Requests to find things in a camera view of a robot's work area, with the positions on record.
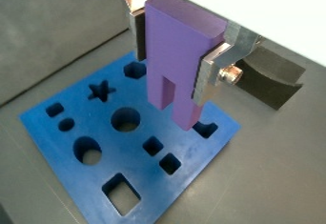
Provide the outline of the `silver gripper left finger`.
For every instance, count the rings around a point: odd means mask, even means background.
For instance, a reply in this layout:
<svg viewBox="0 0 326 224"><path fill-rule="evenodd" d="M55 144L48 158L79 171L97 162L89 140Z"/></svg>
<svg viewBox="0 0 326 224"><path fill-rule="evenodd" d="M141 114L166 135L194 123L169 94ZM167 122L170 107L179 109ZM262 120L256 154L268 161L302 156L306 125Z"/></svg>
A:
<svg viewBox="0 0 326 224"><path fill-rule="evenodd" d="M129 26L133 33L135 58L143 61L146 53L146 2L149 0L123 0L127 7Z"/></svg>

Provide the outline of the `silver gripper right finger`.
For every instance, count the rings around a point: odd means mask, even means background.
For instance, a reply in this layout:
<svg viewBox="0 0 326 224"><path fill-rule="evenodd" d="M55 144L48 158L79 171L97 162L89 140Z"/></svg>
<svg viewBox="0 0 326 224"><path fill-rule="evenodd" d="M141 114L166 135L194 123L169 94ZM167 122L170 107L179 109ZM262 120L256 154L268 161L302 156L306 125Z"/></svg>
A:
<svg viewBox="0 0 326 224"><path fill-rule="evenodd" d="M193 100L202 106L219 82L234 85L243 71L235 63L257 48L261 36L239 24L229 22L225 41L203 56L193 91Z"/></svg>

